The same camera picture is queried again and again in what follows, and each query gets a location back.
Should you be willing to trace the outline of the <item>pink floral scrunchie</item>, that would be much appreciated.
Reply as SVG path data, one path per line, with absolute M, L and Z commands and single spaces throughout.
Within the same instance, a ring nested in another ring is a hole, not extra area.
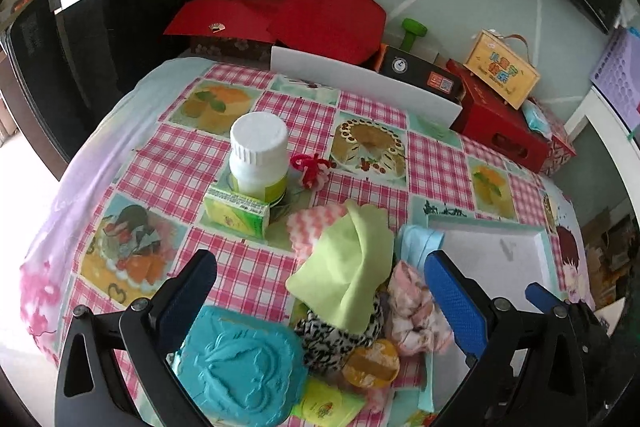
M 445 315 L 435 303 L 422 275 L 405 261 L 398 261 L 387 285 L 388 312 L 385 336 L 398 355 L 446 350 L 454 333 Z

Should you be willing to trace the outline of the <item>blue face mask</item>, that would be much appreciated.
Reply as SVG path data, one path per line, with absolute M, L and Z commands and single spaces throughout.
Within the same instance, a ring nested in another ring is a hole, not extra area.
M 444 243 L 444 233 L 421 225 L 403 225 L 395 239 L 395 258 L 411 265 L 420 275 L 424 274 L 426 257 L 439 251 Z

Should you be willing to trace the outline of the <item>orange round soft item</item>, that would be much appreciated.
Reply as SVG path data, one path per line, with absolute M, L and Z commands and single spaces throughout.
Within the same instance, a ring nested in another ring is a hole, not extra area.
M 387 339 L 375 340 L 369 347 L 358 347 L 342 368 L 346 381 L 361 389 L 388 387 L 398 376 L 398 352 Z

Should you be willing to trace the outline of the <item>light green cloth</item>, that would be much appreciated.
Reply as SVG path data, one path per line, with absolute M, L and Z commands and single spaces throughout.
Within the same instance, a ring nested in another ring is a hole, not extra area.
M 378 286 L 392 271 L 394 232 L 386 209 L 351 200 L 344 207 L 344 215 L 323 229 L 285 287 L 324 323 L 360 335 L 368 327 Z

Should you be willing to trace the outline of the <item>leopard print scrunchie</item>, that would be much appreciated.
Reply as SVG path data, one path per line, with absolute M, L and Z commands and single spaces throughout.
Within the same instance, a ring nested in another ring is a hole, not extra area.
M 304 363 L 311 373 L 328 375 L 339 372 L 356 348 L 367 348 L 380 338 L 384 322 L 381 299 L 374 297 L 373 312 L 362 334 L 349 334 L 324 323 L 314 312 L 306 315 L 294 326 L 304 351 Z

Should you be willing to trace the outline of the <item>green yellow wipes packet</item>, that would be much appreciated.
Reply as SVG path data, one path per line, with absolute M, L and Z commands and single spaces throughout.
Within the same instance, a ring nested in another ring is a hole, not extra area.
M 309 376 L 302 397 L 291 415 L 323 427 L 345 427 L 362 411 L 367 400 Z

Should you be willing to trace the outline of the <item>green tissue pack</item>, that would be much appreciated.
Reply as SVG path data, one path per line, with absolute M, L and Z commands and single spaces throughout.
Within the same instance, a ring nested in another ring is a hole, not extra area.
M 270 220 L 270 206 L 259 199 L 210 186 L 203 198 L 207 219 L 254 239 L 264 239 Z

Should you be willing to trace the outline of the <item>pink white zigzag cloth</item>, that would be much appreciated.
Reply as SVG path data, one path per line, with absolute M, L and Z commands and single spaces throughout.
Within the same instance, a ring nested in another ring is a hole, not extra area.
M 302 265 L 314 251 L 326 228 L 344 217 L 347 209 L 343 204 L 331 204 L 298 210 L 286 219 L 286 231 L 291 249 L 298 265 Z

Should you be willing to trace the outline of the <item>white teal tray box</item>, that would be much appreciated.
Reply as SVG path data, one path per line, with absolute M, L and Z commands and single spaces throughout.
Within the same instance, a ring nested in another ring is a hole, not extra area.
M 444 233 L 442 250 L 457 268 L 491 297 L 504 297 L 519 310 L 537 309 L 525 298 L 526 286 L 537 282 L 563 299 L 547 231 L 509 221 L 431 215 L 426 225 Z M 425 357 L 425 387 L 419 407 L 439 411 L 461 384 L 468 367 L 463 352 L 451 343 Z

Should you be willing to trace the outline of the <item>red gift box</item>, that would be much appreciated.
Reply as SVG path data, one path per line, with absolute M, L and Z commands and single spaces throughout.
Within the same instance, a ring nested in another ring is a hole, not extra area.
M 446 69 L 459 77 L 464 87 L 461 113 L 451 128 L 521 167 L 541 172 L 550 150 L 549 141 L 530 130 L 518 109 L 506 104 L 462 64 L 450 58 Z

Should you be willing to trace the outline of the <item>blue wipes pack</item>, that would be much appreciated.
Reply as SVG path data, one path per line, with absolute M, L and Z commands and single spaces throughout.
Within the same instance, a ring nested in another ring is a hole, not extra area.
M 540 134 L 547 141 L 552 140 L 549 121 L 537 104 L 530 100 L 525 100 L 521 106 L 521 112 L 530 131 Z

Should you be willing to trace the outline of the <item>white shelf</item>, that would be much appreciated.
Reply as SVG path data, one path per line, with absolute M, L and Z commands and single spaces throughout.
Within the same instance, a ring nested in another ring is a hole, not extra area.
M 596 87 L 589 89 L 565 121 L 564 129 L 570 139 L 575 140 L 587 124 L 599 135 L 622 179 L 631 208 L 639 217 L 639 147 L 613 106 Z

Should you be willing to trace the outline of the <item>purple perforated basket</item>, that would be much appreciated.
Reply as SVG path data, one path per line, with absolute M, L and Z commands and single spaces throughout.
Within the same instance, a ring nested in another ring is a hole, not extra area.
M 590 75 L 630 132 L 639 136 L 639 31 L 617 27 Z

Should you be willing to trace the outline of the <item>white board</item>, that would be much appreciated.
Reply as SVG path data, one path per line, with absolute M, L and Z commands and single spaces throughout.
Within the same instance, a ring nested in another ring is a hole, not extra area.
M 271 48 L 270 69 L 394 106 L 446 128 L 451 127 L 462 111 L 457 103 L 373 70 L 280 46 Z

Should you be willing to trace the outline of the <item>black cabinet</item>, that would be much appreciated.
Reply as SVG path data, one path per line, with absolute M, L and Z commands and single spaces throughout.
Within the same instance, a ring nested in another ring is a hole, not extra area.
M 60 179 L 100 121 L 186 48 L 164 34 L 190 0 L 27 0 L 1 24 L 1 93 Z

